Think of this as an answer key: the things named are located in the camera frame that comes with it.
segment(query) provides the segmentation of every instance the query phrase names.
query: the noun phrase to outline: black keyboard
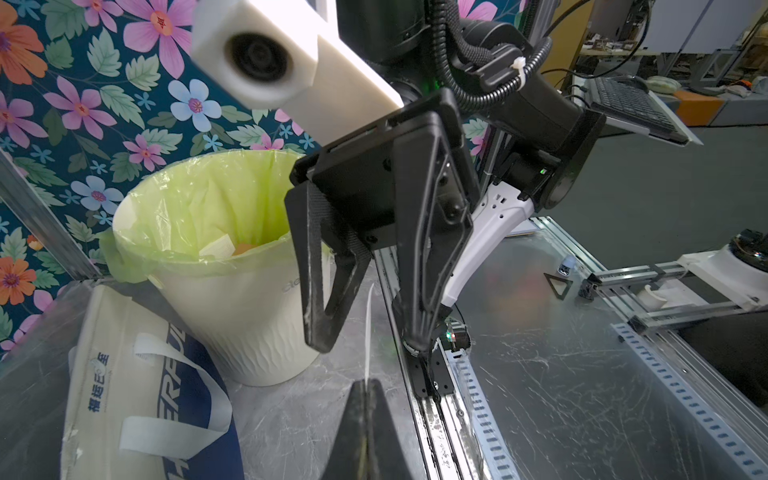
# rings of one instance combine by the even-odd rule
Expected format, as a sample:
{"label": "black keyboard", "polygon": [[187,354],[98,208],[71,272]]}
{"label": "black keyboard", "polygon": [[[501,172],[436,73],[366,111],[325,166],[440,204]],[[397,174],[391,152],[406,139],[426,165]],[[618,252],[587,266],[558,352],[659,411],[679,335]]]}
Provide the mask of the black keyboard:
{"label": "black keyboard", "polygon": [[647,127],[656,137],[678,143],[687,141],[687,137],[677,131],[667,113],[640,88],[602,77],[587,80],[587,88],[590,108],[593,110]]}

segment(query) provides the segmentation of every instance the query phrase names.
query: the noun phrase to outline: green leaf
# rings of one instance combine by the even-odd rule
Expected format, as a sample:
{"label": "green leaf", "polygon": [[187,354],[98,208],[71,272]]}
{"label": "green leaf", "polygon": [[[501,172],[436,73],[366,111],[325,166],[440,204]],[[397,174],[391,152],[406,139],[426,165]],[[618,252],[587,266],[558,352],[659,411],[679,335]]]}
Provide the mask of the green leaf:
{"label": "green leaf", "polygon": [[230,123],[236,124],[239,121],[249,121],[251,116],[242,111],[238,111],[234,105],[224,105],[221,108],[221,116],[226,118]]}
{"label": "green leaf", "polygon": [[147,121],[147,125],[151,127],[173,128],[175,124],[176,117],[174,117],[174,114],[170,113],[169,111],[162,111],[158,113],[156,117],[150,118]]}
{"label": "green leaf", "polygon": [[238,127],[235,131],[227,132],[234,140],[239,141],[243,147],[250,147],[254,144],[261,145],[261,136],[266,135],[264,129],[258,125],[246,125]]}
{"label": "green leaf", "polygon": [[120,67],[123,65],[118,60],[120,52],[114,47],[112,37],[106,28],[101,29],[101,34],[91,39],[88,45],[88,60],[96,73],[105,77],[117,77],[120,75]]}
{"label": "green leaf", "polygon": [[52,170],[44,167],[41,164],[36,163],[31,158],[16,157],[13,159],[14,163],[19,167],[27,171],[27,180],[35,184],[43,184],[46,187],[51,185],[59,185],[61,187],[66,186],[67,182],[57,177]]}
{"label": "green leaf", "polygon": [[67,167],[67,172],[70,174],[85,170],[86,168],[88,168],[88,159],[83,152],[69,157],[69,167]]}
{"label": "green leaf", "polygon": [[58,280],[53,276],[53,273],[47,271],[47,270],[35,270],[35,275],[38,276],[38,278],[32,282],[32,285],[36,286],[37,288],[51,288],[52,286],[60,285]]}
{"label": "green leaf", "polygon": [[40,12],[45,15],[45,31],[51,40],[62,35],[71,40],[88,29],[85,8],[75,5],[72,0],[48,0]]}
{"label": "green leaf", "polygon": [[33,253],[35,258],[40,260],[40,264],[50,270],[55,275],[61,275],[64,273],[64,267],[61,266],[61,264],[56,261],[56,259],[51,255],[49,252],[46,252],[45,250]]}
{"label": "green leaf", "polygon": [[104,256],[104,252],[101,251],[101,248],[97,249],[90,249],[88,251],[88,258],[94,261],[94,263],[100,263],[102,265],[107,264],[107,257]]}
{"label": "green leaf", "polygon": [[81,242],[85,243],[96,240],[96,236],[94,235],[93,230],[88,228],[85,223],[82,223],[79,220],[75,220],[69,215],[65,215],[65,217],[67,217],[67,230],[69,230],[69,233],[72,234],[75,240],[80,240]]}
{"label": "green leaf", "polygon": [[10,337],[12,331],[13,322],[11,321],[11,317],[9,317],[0,306],[0,340],[5,340]]}
{"label": "green leaf", "polygon": [[54,194],[49,192],[48,190],[44,189],[43,187],[38,187],[37,185],[32,185],[32,190],[35,191],[35,193],[40,197],[40,200],[49,207],[63,207],[64,204],[59,201]]}
{"label": "green leaf", "polygon": [[299,155],[304,155],[306,151],[301,148],[299,145],[296,144],[285,144],[285,147],[283,147],[283,150],[292,150],[298,153]]}
{"label": "green leaf", "polygon": [[266,117],[270,113],[269,110],[251,110],[250,116],[253,118],[253,122],[255,124],[259,123],[259,121]]}
{"label": "green leaf", "polygon": [[205,140],[203,140],[203,132],[200,132],[199,134],[192,137],[192,148],[190,149],[190,157],[194,157],[195,155],[200,154],[201,151],[203,151],[203,147],[205,147]]}
{"label": "green leaf", "polygon": [[160,152],[163,154],[169,154],[176,150],[182,138],[182,134],[169,134],[168,130],[160,130],[158,128],[145,130],[141,132],[141,135],[149,145],[160,145]]}
{"label": "green leaf", "polygon": [[469,122],[462,125],[464,129],[464,136],[466,138],[475,138],[485,134],[485,128],[488,126],[487,122],[482,120],[471,119]]}
{"label": "green leaf", "polygon": [[0,243],[0,257],[11,257],[13,261],[27,258],[27,240],[18,227],[10,235],[5,236],[5,242]]}
{"label": "green leaf", "polygon": [[134,103],[134,99],[125,94],[125,91],[117,85],[105,85],[99,89],[101,100],[114,113],[120,115],[126,121],[132,121],[144,128],[144,120],[141,118],[141,109]]}
{"label": "green leaf", "polygon": [[213,137],[214,135],[218,135],[219,136],[219,140],[221,140],[225,144],[228,144],[228,145],[234,145],[235,144],[235,142],[230,138],[229,135],[227,135],[227,132],[224,131],[224,128],[221,125],[219,125],[219,124],[217,124],[215,122],[210,122],[210,134],[209,134],[209,136]]}
{"label": "green leaf", "polygon": [[51,108],[45,114],[43,125],[45,126],[45,131],[48,132],[48,141],[51,142],[52,147],[58,145],[61,139],[67,135],[68,130],[64,127],[64,122],[61,121],[61,114],[55,108]]}
{"label": "green leaf", "polygon": [[94,225],[96,225],[96,223],[98,223],[98,220],[96,220],[96,217],[95,217],[96,213],[97,212],[94,212],[93,210],[89,210],[85,212],[85,224],[88,225],[89,228],[93,227]]}
{"label": "green leaf", "polygon": [[59,41],[52,41],[45,47],[45,58],[53,68],[70,68],[74,58],[72,58],[72,48],[66,37]]}
{"label": "green leaf", "polygon": [[126,180],[131,181],[138,177],[141,172],[141,165],[132,164],[128,161],[129,157],[129,153],[124,151],[112,156],[112,166],[109,167],[109,170],[114,172],[112,181],[116,184],[125,182]]}
{"label": "green leaf", "polygon": [[125,77],[139,90],[150,91],[157,87],[157,81],[160,79],[160,74],[157,73],[159,67],[157,55],[146,59],[141,55],[125,65]]}
{"label": "green leaf", "polygon": [[74,138],[87,153],[104,158],[105,160],[109,160],[109,155],[104,153],[93,140],[88,140],[87,138],[81,137],[77,134],[74,134]]}

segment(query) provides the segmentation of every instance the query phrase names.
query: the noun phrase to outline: trash bin liner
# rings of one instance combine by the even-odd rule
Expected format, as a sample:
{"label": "trash bin liner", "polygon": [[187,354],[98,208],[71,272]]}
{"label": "trash bin liner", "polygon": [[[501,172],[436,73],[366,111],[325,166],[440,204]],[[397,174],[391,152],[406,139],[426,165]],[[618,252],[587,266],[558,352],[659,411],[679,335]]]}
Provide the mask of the trash bin liner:
{"label": "trash bin liner", "polygon": [[231,150],[172,164],[141,181],[100,235],[115,279],[150,280],[222,373],[250,386],[284,382],[317,357],[304,343],[283,203],[298,157]]}

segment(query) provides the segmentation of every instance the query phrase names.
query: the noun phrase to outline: braided cable sleeve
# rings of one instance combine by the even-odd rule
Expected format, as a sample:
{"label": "braided cable sleeve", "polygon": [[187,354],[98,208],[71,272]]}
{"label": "braided cable sleeve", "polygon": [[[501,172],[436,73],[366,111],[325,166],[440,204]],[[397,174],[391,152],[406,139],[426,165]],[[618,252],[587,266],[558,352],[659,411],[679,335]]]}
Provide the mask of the braided cable sleeve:
{"label": "braided cable sleeve", "polygon": [[[504,100],[512,92],[520,88],[520,77],[514,77],[507,83],[496,88],[489,93],[476,95],[465,91],[451,73],[451,67],[448,60],[448,47],[446,41],[447,14],[448,7],[446,2],[451,0],[434,0],[432,3],[432,53],[435,59],[438,79],[443,85],[448,87],[456,97],[458,107],[466,114],[485,110],[494,104]],[[552,49],[552,40],[545,37],[539,41],[534,48],[534,53],[525,61],[524,72],[526,76],[535,73]]]}
{"label": "braided cable sleeve", "polygon": [[464,39],[464,36],[462,35],[462,25],[458,16],[458,4],[456,2],[448,3],[445,22],[448,25],[448,30],[451,32],[453,41],[456,43],[456,48],[458,48],[458,51],[461,52],[464,58],[478,67],[482,67],[493,60],[493,54],[490,50],[470,45]]}

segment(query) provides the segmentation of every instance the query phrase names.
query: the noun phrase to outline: camera lens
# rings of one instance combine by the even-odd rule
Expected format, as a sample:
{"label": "camera lens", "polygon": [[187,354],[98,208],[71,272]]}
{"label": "camera lens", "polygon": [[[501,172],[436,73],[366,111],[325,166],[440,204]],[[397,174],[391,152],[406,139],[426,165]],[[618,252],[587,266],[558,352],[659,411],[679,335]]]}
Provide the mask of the camera lens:
{"label": "camera lens", "polygon": [[243,33],[230,39],[230,54],[235,65],[258,81],[280,80],[288,69],[288,52],[271,38]]}

